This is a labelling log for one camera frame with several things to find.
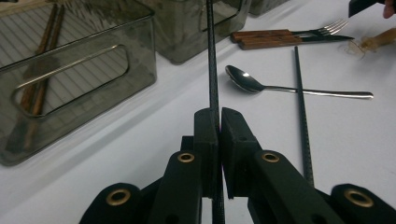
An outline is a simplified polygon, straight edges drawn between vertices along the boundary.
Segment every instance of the metal spoon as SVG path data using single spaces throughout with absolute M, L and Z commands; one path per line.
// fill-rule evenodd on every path
M 242 88 L 245 91 L 249 91 L 252 93 L 258 93 L 260 91 L 268 90 L 268 91 L 289 91 L 289 92 L 297 92 L 297 89 L 290 87 L 278 87 L 278 86 L 264 86 L 256 79 L 254 79 L 248 73 L 234 67 L 231 65 L 227 65 L 225 67 L 225 71 L 233 80 L 233 82 Z M 367 91 L 317 91 L 317 90 L 303 90 L 305 94 L 312 95 L 323 95 L 323 96 L 337 96 L 337 97 L 346 97 L 346 98 L 358 98 L 358 99 L 373 99 L 374 96 L 372 93 Z

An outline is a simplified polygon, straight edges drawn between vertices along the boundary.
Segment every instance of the metal rivet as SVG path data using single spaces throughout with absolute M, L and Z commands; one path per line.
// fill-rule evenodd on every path
M 177 159 L 181 162 L 192 162 L 194 158 L 195 158 L 194 155 L 190 153 L 182 153 L 177 157 Z
M 360 207 L 372 207 L 374 205 L 373 199 L 355 189 L 346 189 L 344 196 Z
M 107 195 L 106 202 L 112 206 L 118 206 L 126 203 L 130 198 L 131 192 L 128 189 L 115 189 Z
M 262 159 L 269 162 L 278 162 L 279 157 L 273 153 L 266 152 L 262 154 Z

